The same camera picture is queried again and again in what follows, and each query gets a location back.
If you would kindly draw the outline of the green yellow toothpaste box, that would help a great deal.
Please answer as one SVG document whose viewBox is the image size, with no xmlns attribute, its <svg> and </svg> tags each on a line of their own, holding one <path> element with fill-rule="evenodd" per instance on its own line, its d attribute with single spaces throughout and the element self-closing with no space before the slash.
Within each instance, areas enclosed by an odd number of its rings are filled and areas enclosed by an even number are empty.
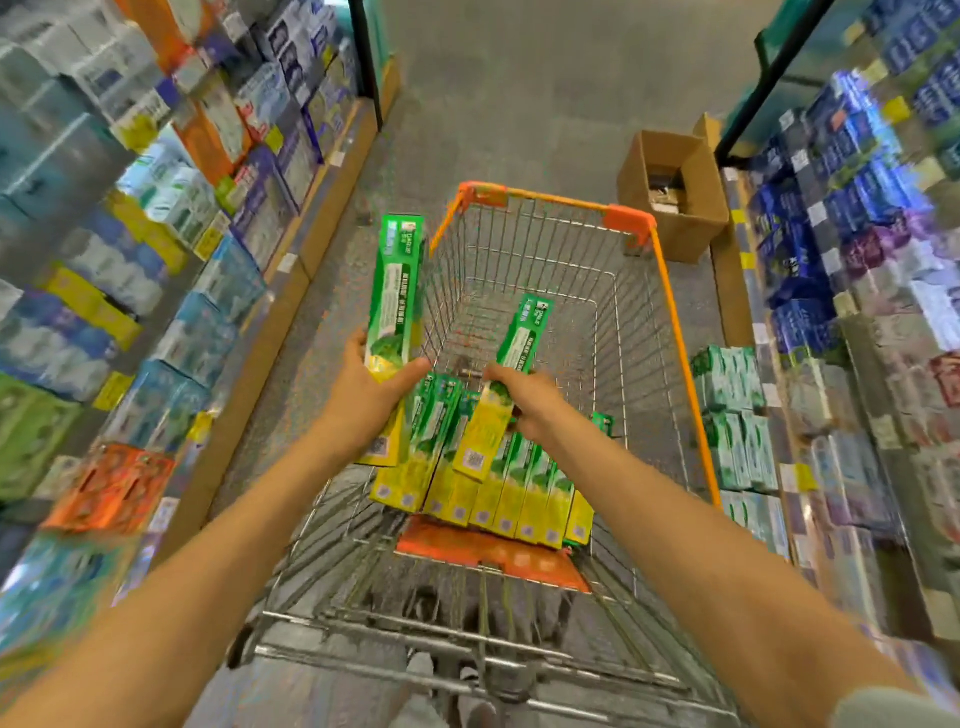
<svg viewBox="0 0 960 728">
<path fill-rule="evenodd" d="M 425 219 L 390 213 L 379 233 L 366 333 L 366 369 L 390 381 L 419 351 L 422 340 L 421 269 Z"/>
<path fill-rule="evenodd" d="M 525 294 L 498 348 L 495 364 L 528 374 L 546 334 L 552 309 L 552 300 Z M 484 374 L 479 399 L 462 431 L 453 457 L 454 473 L 476 482 L 486 480 L 513 418 L 514 408 L 514 399 L 507 385 Z"/>
</svg>

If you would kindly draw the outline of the stack of pale blue boxes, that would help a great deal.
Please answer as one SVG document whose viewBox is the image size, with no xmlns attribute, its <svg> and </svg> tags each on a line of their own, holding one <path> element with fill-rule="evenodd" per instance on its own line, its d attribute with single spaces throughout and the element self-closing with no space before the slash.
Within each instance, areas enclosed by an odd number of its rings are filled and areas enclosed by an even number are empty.
<svg viewBox="0 0 960 728">
<path fill-rule="evenodd" d="M 235 236 L 222 237 L 107 419 L 102 442 L 174 456 L 266 290 L 257 261 Z"/>
</svg>

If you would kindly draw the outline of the stack of orange packets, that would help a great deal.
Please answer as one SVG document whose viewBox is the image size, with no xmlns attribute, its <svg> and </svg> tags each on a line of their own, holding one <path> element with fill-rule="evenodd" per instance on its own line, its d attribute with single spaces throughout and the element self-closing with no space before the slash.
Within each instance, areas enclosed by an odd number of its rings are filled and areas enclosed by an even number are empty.
<svg viewBox="0 0 960 728">
<path fill-rule="evenodd" d="M 100 445 L 41 528 L 135 535 L 146 528 L 175 466 L 166 454 L 124 443 Z"/>
</svg>

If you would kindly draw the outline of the brown cardboard box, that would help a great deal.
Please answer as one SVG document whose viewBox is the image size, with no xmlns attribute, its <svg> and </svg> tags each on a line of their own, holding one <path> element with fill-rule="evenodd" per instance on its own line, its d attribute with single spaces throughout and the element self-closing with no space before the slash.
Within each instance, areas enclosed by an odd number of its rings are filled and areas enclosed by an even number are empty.
<svg viewBox="0 0 960 728">
<path fill-rule="evenodd" d="M 666 261 L 698 263 L 729 223 L 723 179 L 702 135 L 638 131 L 616 191 L 621 206 L 654 216 Z"/>
</svg>

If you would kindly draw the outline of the stack of green white boxes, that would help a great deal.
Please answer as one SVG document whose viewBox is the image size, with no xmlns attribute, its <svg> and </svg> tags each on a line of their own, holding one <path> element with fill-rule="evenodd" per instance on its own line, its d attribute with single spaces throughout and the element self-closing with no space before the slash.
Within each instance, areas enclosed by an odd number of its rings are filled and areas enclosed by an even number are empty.
<svg viewBox="0 0 960 728">
<path fill-rule="evenodd" d="M 755 350 L 705 346 L 690 367 L 725 515 L 790 561 L 768 399 Z"/>
</svg>

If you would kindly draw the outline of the stack of dark blue packets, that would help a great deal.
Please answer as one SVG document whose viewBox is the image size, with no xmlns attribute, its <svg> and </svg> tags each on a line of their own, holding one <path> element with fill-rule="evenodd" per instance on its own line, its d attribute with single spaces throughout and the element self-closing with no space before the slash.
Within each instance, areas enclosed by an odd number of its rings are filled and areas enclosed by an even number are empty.
<svg viewBox="0 0 960 728">
<path fill-rule="evenodd" d="M 750 200 L 774 332 L 789 358 L 839 347 L 847 307 L 896 366 L 954 346 L 953 285 L 921 164 L 859 70 L 832 74 L 789 109 L 753 158 Z"/>
</svg>

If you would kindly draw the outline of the store shelf unit wooden edge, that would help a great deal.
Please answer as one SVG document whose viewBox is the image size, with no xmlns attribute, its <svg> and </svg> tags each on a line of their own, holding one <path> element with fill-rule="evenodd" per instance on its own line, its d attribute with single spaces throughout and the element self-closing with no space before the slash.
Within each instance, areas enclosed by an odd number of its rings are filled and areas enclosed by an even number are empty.
<svg viewBox="0 0 960 728">
<path fill-rule="evenodd" d="M 385 51 L 383 56 L 377 63 L 381 78 L 375 83 L 376 91 L 362 92 L 362 98 L 353 103 L 334 145 L 333 161 L 312 182 L 302 213 L 288 225 L 272 255 L 267 292 L 241 326 L 210 406 L 195 418 L 150 518 L 126 536 L 52 531 L 70 547 L 93 547 L 98 554 L 116 547 L 119 560 L 101 580 L 88 616 L 65 636 L 32 641 L 0 659 L 0 712 L 48 670 L 95 617 L 138 588 L 207 524 L 308 288 L 336 233 L 347 226 L 345 215 L 361 173 L 396 101 L 402 84 L 400 63 L 395 53 Z"/>
<path fill-rule="evenodd" d="M 789 110 L 808 106 L 830 77 L 859 70 L 924 188 L 942 229 L 942 255 L 960 260 L 960 0 L 784 0 L 754 41 L 756 88 L 715 146 L 729 208 L 711 252 L 726 344 L 752 346 L 768 400 L 790 547 L 800 571 L 849 613 L 876 646 L 945 709 L 960 686 L 927 643 L 884 632 L 863 469 L 867 439 L 854 408 L 846 346 L 783 354 L 762 273 L 751 200 L 753 159 Z"/>
</svg>

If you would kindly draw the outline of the grey sleeve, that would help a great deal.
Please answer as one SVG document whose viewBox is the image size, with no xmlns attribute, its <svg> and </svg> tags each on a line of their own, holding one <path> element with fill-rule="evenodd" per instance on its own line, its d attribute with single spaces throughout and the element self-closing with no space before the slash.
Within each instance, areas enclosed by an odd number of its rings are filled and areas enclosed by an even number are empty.
<svg viewBox="0 0 960 728">
<path fill-rule="evenodd" d="M 960 715 L 930 697 L 903 689 L 871 686 L 843 698 L 827 728 L 960 728 Z"/>
</svg>

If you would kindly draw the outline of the orange flat packs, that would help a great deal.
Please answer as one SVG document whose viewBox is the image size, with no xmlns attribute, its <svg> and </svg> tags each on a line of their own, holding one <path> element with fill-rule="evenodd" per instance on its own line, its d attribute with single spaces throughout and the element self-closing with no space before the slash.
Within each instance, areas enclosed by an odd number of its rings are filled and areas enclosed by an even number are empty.
<svg viewBox="0 0 960 728">
<path fill-rule="evenodd" d="M 415 515 L 407 519 L 395 551 L 454 566 L 488 568 L 506 577 L 578 593 L 592 591 L 567 552 L 504 539 L 428 516 Z"/>
</svg>

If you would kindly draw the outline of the stack of light green packets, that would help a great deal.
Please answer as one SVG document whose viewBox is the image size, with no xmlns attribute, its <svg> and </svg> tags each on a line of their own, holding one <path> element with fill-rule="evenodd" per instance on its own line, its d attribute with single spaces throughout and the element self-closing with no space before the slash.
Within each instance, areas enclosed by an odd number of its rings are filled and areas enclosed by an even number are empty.
<svg viewBox="0 0 960 728">
<path fill-rule="evenodd" d="M 0 371 L 0 504 L 30 498 L 82 412 Z"/>
</svg>

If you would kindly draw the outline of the person's left hand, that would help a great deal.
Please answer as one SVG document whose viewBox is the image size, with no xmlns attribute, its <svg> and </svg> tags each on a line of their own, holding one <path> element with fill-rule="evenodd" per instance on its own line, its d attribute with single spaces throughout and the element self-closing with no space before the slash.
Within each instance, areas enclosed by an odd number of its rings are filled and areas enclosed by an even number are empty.
<svg viewBox="0 0 960 728">
<path fill-rule="evenodd" d="M 322 452 L 345 466 L 364 455 L 411 391 L 382 391 L 365 364 L 367 333 L 358 329 L 344 349 L 340 373 L 316 422 Z"/>
</svg>

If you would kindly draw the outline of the person's right hand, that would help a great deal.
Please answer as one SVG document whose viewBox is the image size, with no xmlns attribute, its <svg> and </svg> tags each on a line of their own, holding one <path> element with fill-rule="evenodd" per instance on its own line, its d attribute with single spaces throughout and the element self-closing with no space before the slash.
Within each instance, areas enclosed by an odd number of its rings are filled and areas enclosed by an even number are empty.
<svg viewBox="0 0 960 728">
<path fill-rule="evenodd" d="M 518 391 L 507 393 L 519 433 L 548 455 L 560 455 L 561 430 L 579 413 L 565 400 L 556 379 L 549 372 L 531 370 L 525 372 L 525 383 Z"/>
</svg>

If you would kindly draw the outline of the person's left forearm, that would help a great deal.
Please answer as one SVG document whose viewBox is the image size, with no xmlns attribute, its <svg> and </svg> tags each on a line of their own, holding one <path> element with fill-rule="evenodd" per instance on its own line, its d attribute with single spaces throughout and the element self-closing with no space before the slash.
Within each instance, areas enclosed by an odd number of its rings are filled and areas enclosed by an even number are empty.
<svg viewBox="0 0 960 728">
<path fill-rule="evenodd" d="M 98 619 L 0 716 L 0 728 L 178 728 L 295 526 L 378 426 L 320 421 L 234 504 Z"/>
</svg>

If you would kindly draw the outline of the stack of teal packets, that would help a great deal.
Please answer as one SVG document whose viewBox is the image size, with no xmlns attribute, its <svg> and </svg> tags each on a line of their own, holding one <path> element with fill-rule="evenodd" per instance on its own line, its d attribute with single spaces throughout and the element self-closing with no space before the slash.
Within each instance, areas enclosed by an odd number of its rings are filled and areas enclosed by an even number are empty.
<svg viewBox="0 0 960 728">
<path fill-rule="evenodd" d="M 0 587 L 0 685 L 45 668 L 113 599 L 138 538 L 42 529 Z"/>
</svg>

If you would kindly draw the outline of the stack of pale pastel boxes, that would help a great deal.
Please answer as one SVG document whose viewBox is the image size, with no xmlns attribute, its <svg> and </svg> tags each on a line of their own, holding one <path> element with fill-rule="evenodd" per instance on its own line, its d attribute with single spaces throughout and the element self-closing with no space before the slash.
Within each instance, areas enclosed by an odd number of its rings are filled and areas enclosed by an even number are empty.
<svg viewBox="0 0 960 728">
<path fill-rule="evenodd" d="M 866 437 L 884 632 L 928 644 L 960 687 L 960 259 L 904 211 L 811 223 Z"/>
</svg>

